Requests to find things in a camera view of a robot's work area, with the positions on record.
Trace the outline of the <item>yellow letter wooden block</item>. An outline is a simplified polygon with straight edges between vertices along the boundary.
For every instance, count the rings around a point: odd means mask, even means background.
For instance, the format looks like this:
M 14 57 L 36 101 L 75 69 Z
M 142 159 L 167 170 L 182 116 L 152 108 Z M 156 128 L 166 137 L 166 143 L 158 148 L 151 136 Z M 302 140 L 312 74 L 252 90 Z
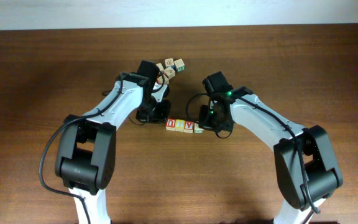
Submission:
M 175 121 L 175 131 L 183 132 L 185 127 L 185 120 L 177 119 Z

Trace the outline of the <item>teal sided picture block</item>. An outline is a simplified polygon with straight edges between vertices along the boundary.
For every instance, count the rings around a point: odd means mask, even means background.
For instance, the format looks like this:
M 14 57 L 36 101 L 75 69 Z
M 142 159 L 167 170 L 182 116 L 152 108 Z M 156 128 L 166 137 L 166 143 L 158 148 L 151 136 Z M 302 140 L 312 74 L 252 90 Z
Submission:
M 195 127 L 195 123 L 192 121 L 185 121 L 185 125 L 183 128 L 184 133 L 193 133 Z

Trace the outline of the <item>red letter U block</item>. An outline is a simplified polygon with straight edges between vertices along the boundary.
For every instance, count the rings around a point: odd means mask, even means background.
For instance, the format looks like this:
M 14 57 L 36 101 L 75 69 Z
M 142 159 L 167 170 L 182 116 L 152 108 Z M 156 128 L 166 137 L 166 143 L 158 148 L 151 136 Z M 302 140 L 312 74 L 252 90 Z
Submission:
M 176 119 L 168 118 L 165 123 L 166 130 L 174 131 L 176 126 Z

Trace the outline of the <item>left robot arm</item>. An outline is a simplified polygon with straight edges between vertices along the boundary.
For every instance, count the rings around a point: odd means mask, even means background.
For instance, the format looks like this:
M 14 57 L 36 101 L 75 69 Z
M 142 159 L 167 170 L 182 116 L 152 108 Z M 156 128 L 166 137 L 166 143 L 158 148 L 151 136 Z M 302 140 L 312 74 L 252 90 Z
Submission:
M 55 174 L 75 201 L 80 223 L 110 223 L 105 189 L 116 161 L 116 133 L 138 110 L 141 120 L 164 122 L 168 86 L 159 72 L 121 73 L 105 99 L 82 116 L 69 115 L 54 134 L 60 137 Z

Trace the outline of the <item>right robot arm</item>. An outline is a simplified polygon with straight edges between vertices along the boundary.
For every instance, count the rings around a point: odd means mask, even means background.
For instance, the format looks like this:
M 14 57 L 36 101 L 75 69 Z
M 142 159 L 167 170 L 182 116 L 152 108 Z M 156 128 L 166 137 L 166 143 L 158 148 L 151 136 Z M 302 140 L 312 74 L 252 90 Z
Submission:
M 319 206 L 343 184 L 338 159 L 321 126 L 306 128 L 265 105 L 250 89 L 207 87 L 208 104 L 199 125 L 215 133 L 245 127 L 274 153 L 278 188 L 284 198 L 274 223 L 309 223 Z

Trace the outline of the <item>green letter N block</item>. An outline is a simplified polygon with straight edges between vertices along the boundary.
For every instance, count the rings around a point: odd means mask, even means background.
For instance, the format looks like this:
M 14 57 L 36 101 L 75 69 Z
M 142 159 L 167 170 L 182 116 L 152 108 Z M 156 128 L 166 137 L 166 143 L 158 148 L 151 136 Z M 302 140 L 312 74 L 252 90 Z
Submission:
M 202 134 L 204 133 L 204 129 L 201 128 L 198 123 L 195 123 L 193 132 L 196 134 Z

